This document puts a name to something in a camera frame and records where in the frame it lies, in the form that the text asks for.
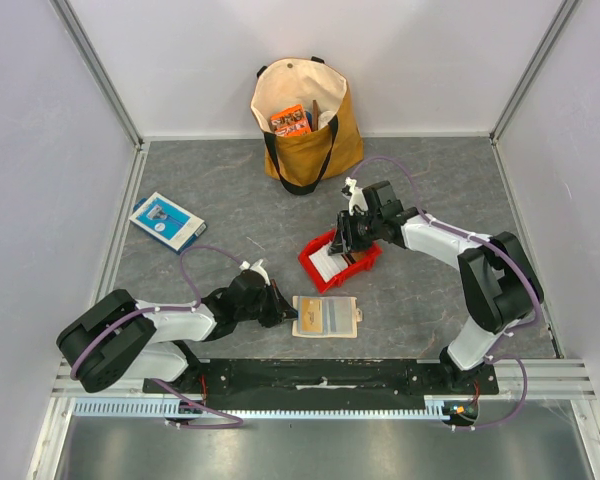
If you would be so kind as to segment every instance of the gray floor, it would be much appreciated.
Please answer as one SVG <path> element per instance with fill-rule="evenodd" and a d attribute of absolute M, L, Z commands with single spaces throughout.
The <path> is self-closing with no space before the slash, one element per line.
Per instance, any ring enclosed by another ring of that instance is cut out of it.
<path fill-rule="evenodd" d="M 344 176 L 323 181 L 305 197 L 288 194 L 263 173 L 259 140 L 155 142 L 139 197 L 158 191 L 204 218 L 201 243 L 223 247 L 253 262 L 266 260 L 283 295 L 317 295 L 297 261 L 311 239 L 333 228 L 346 208 L 340 194 Z M 374 138 L 367 156 L 399 158 L 415 172 L 429 212 L 451 224 L 483 233 L 515 232 L 495 159 L 486 138 Z M 405 207 L 412 196 L 402 174 L 390 164 L 361 170 L 362 186 L 388 179 Z M 265 330 L 256 322 L 234 334 L 195 345 L 202 357 L 417 357 L 437 358 L 459 332 L 467 312 L 457 272 L 421 254 L 382 245 L 374 269 L 349 280 L 332 295 L 358 297 L 364 312 L 357 339 L 299 339 L 291 324 Z M 192 252 L 186 260 L 203 294 L 226 286 L 237 268 L 219 254 Z M 116 283 L 152 302 L 191 301 L 180 278 L 177 256 L 130 227 Z M 503 350 L 526 358 L 554 357 L 546 326 L 525 330 L 503 342 Z"/>
<path fill-rule="evenodd" d="M 481 417 L 511 405 L 482 402 Z M 505 428 L 440 422 L 247 420 L 239 431 L 178 431 L 160 419 L 74 418 L 58 480 L 160 478 L 593 479 L 569 402 L 530 402 Z"/>

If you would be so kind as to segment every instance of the black bag handle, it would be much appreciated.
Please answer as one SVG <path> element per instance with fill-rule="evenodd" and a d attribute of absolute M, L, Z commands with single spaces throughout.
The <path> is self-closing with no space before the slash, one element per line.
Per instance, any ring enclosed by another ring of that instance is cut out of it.
<path fill-rule="evenodd" d="M 292 193 L 294 195 L 307 195 L 312 193 L 325 172 L 327 171 L 327 167 L 329 166 L 329 161 L 331 160 L 331 152 L 333 151 L 333 145 L 336 143 L 336 135 L 338 134 L 338 116 L 334 115 L 334 117 L 329 120 L 329 128 L 331 129 L 331 147 L 327 152 L 327 156 L 324 158 L 324 162 L 322 162 L 322 167 L 320 168 L 320 173 L 318 174 L 318 178 L 313 183 L 301 187 L 300 185 L 295 185 L 288 181 L 286 178 L 282 176 L 280 173 L 280 162 L 278 161 L 278 152 L 276 152 L 276 134 L 271 132 L 264 132 L 264 143 L 267 146 L 267 151 L 269 152 L 269 156 L 271 157 L 271 161 L 273 162 L 273 166 L 278 173 L 278 177 L 280 177 L 280 182 L 282 186 L 287 190 L 287 192 Z"/>

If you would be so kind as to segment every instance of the red tray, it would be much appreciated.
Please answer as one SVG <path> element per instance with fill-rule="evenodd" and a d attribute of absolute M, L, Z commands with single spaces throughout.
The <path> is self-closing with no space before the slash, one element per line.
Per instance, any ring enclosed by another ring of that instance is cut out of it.
<path fill-rule="evenodd" d="M 307 246 L 304 247 L 304 250 L 300 252 L 300 255 L 298 255 L 298 260 L 300 261 L 300 264 L 307 271 L 309 277 L 311 278 L 313 283 L 315 283 L 320 293 L 326 292 L 331 287 L 341 287 L 347 278 L 354 276 L 356 273 L 360 273 L 363 270 L 371 270 L 373 264 L 376 263 L 376 258 L 378 258 L 378 255 L 382 253 L 382 249 L 374 242 L 371 245 L 371 248 L 364 252 L 364 258 L 358 260 L 353 265 L 349 265 L 345 270 L 340 272 L 331 280 L 325 282 L 320 276 L 318 269 L 314 267 L 311 260 L 309 260 L 309 255 L 313 255 L 318 250 L 320 250 L 321 247 L 325 246 L 328 243 L 331 243 L 335 234 L 336 231 L 335 229 L 333 229 L 325 233 L 324 235 L 320 235 L 318 238 L 311 240 L 307 244 Z"/>

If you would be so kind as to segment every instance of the purple cable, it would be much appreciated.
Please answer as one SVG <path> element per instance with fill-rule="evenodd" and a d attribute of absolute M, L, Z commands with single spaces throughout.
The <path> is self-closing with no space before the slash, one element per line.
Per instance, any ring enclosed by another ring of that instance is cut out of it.
<path fill-rule="evenodd" d="M 504 425 L 505 423 L 513 420 L 520 414 L 520 411 L 522 410 L 522 407 L 524 406 L 524 402 L 527 399 L 527 393 L 529 391 L 529 379 L 527 377 L 527 369 L 524 367 L 524 364 L 522 363 L 522 360 L 520 360 L 520 357 L 517 357 L 515 355 L 503 355 L 502 357 L 498 357 L 498 358 L 495 358 L 492 360 L 485 360 L 485 363 L 487 363 L 489 365 L 493 365 L 493 364 L 499 362 L 500 360 L 504 360 L 505 358 L 511 358 L 511 359 L 515 360 L 516 362 L 518 362 L 518 365 L 520 365 L 520 371 L 522 372 L 522 395 L 520 396 L 520 400 L 518 400 L 518 403 L 516 404 L 516 406 L 513 408 L 513 410 L 511 410 L 511 412 L 506 417 L 503 417 L 500 420 L 495 420 L 493 422 L 488 422 L 488 423 L 482 423 L 480 425 L 474 425 L 471 427 L 456 426 L 456 430 L 473 432 L 476 430 L 485 430 L 487 428 L 499 427 L 500 425 Z"/>
<path fill-rule="evenodd" d="M 188 403 L 189 406 L 197 408 L 198 410 L 202 410 L 203 412 L 211 413 L 218 417 L 226 418 L 227 420 L 231 420 L 233 422 L 233 423 L 221 423 L 221 424 L 189 425 L 187 423 L 167 421 L 167 423 L 169 425 L 171 425 L 172 427 L 179 426 L 179 428 L 187 428 L 189 430 L 225 430 L 227 428 L 238 428 L 244 424 L 244 420 L 241 419 L 240 417 L 236 417 L 235 415 L 230 415 L 228 413 L 220 412 L 218 410 L 214 410 L 213 408 L 209 408 L 206 405 L 202 405 L 200 403 L 194 402 L 190 398 L 185 397 L 180 392 L 173 389 L 171 387 L 171 385 L 169 385 L 168 383 L 166 383 L 163 380 L 160 380 L 159 378 L 152 378 L 151 381 L 156 383 L 158 386 L 160 386 L 160 388 L 162 388 L 166 392 L 170 393 L 171 395 L 175 395 L 183 402 Z"/>
<path fill-rule="evenodd" d="M 180 254 L 180 270 L 182 272 L 182 276 L 184 277 L 184 280 L 191 287 L 191 290 L 193 291 L 193 294 L 195 295 L 196 300 L 192 306 L 163 305 L 160 307 L 160 310 L 164 310 L 167 312 L 186 312 L 188 310 L 195 309 L 200 306 L 200 303 L 201 303 L 200 291 L 198 290 L 198 287 L 195 286 L 195 284 L 193 283 L 193 280 L 191 280 L 191 277 L 189 277 L 189 275 L 187 274 L 187 272 L 184 269 L 184 256 L 187 253 L 189 253 L 191 250 L 202 250 L 202 249 L 213 250 L 215 252 L 222 253 L 223 255 L 229 257 L 231 260 L 236 262 L 238 265 L 242 264 L 242 261 L 238 257 L 232 255 L 231 253 L 229 253 L 226 250 L 223 250 L 221 248 L 214 247 L 212 245 L 191 245 L 190 247 L 183 250 L 182 253 Z M 133 318 L 135 318 L 139 315 L 145 314 L 145 313 L 154 313 L 154 312 L 156 312 L 156 309 L 154 307 L 140 308 L 138 310 L 134 310 L 133 312 L 127 313 L 124 317 L 119 318 L 118 320 L 113 322 L 111 325 L 109 325 L 107 328 L 105 328 L 102 331 L 102 333 L 100 333 L 100 335 L 98 335 L 89 344 L 89 346 L 83 350 L 83 352 L 80 354 L 78 359 L 74 362 L 73 366 L 71 367 L 71 379 L 77 380 L 78 370 L 80 369 L 80 367 L 82 366 L 84 361 L 91 354 L 91 352 L 93 352 L 93 350 L 100 344 L 100 342 L 102 342 L 102 340 L 104 340 L 108 335 L 113 333 L 116 329 L 120 328 L 122 325 L 127 323 L 129 320 L 132 320 Z"/>
<path fill-rule="evenodd" d="M 502 250 L 500 250 L 498 247 L 496 247 L 492 243 L 490 243 L 486 240 L 483 240 L 480 237 L 472 235 L 469 232 L 460 230 L 459 228 L 455 228 L 455 227 L 452 227 L 451 225 L 446 225 L 444 223 L 440 223 L 436 220 L 432 220 L 431 218 L 429 218 L 427 216 L 427 214 L 424 212 L 424 209 L 422 208 L 420 190 L 418 189 L 418 186 L 416 185 L 416 182 L 415 182 L 413 176 L 411 175 L 411 172 L 409 172 L 409 170 L 407 170 L 407 168 L 404 165 L 402 165 L 398 160 L 396 160 L 395 158 L 392 158 L 392 157 L 385 157 L 382 155 L 369 157 L 369 158 L 363 160 L 362 162 L 360 162 L 356 166 L 356 168 L 353 169 L 353 171 L 351 172 L 351 177 L 353 178 L 356 175 L 356 173 L 358 172 L 358 170 L 363 165 L 366 165 L 368 163 L 375 162 L 378 160 L 393 163 L 400 170 L 402 170 L 402 173 L 405 174 L 405 176 L 407 177 L 407 180 L 411 184 L 411 188 L 413 189 L 414 203 L 416 205 L 416 209 L 418 210 L 418 214 L 422 218 L 424 218 L 425 221 L 429 225 L 439 228 L 441 230 L 445 230 L 445 231 L 451 233 L 452 235 L 456 235 L 460 238 L 474 241 L 474 242 L 479 243 L 480 245 L 484 246 L 485 248 L 488 248 L 498 258 L 501 258 L 509 266 L 509 268 L 511 268 L 513 273 L 516 274 L 516 276 L 518 277 L 518 279 L 524 286 L 525 290 L 527 291 L 529 298 L 531 299 L 531 303 L 533 305 L 534 317 L 530 321 L 525 322 L 520 325 L 516 325 L 515 327 L 511 327 L 510 329 L 508 329 L 506 331 L 510 332 L 512 330 L 527 328 L 527 327 L 537 324 L 540 321 L 540 319 L 542 318 L 542 308 L 540 307 L 540 301 L 538 299 L 538 296 L 536 295 L 535 290 L 533 289 L 533 286 L 531 285 L 529 280 L 527 280 L 527 277 L 524 275 L 524 273 L 522 272 L 520 267 L 518 267 L 518 265 L 516 265 L 516 263 L 506 253 L 504 253 Z M 482 430 L 482 429 L 490 428 L 490 427 L 497 427 L 499 425 L 502 425 L 503 423 L 513 420 L 515 417 L 518 416 L 518 414 L 520 413 L 520 410 L 522 410 L 522 407 L 524 406 L 525 400 L 527 398 L 527 391 L 528 391 L 528 387 L 529 387 L 529 381 L 527 378 L 527 370 L 525 369 L 524 364 L 522 363 L 522 360 L 520 360 L 520 358 L 517 356 L 501 356 L 501 357 L 498 357 L 497 359 L 489 358 L 491 352 L 493 350 L 495 350 L 495 348 L 499 345 L 499 343 L 502 341 L 503 338 L 504 338 L 504 335 L 501 335 L 500 338 L 498 338 L 498 340 L 496 340 L 496 342 L 491 346 L 491 348 L 489 349 L 489 352 L 487 352 L 487 355 L 485 356 L 485 363 L 487 363 L 489 365 L 493 365 L 504 358 L 512 358 L 516 362 L 518 362 L 518 365 L 520 365 L 520 370 L 522 371 L 522 395 L 520 397 L 520 400 L 517 403 L 517 405 L 515 406 L 515 408 L 511 411 L 511 413 L 501 420 L 485 423 L 485 424 L 474 426 L 474 427 L 456 427 L 457 430 L 474 431 L 474 430 Z"/>
<path fill-rule="evenodd" d="M 187 282 L 187 285 L 189 285 L 189 287 L 193 291 L 193 294 L 196 296 L 196 301 L 194 304 L 195 308 L 200 306 L 200 302 L 202 301 L 202 295 L 200 295 L 200 290 L 198 290 L 198 287 L 196 287 L 196 285 L 193 283 L 193 280 L 191 280 L 191 277 L 189 276 L 186 269 L 184 268 L 184 257 L 191 250 L 202 250 L 202 249 L 213 250 L 215 252 L 223 254 L 226 257 L 229 257 L 231 260 L 236 262 L 238 265 L 242 264 L 242 260 L 240 260 L 238 257 L 232 255 L 231 253 L 227 252 L 226 250 L 223 250 L 222 248 L 214 247 L 212 245 L 191 245 L 190 247 L 185 248 L 182 251 L 182 253 L 180 254 L 180 273 L 182 274 L 184 281 Z"/>

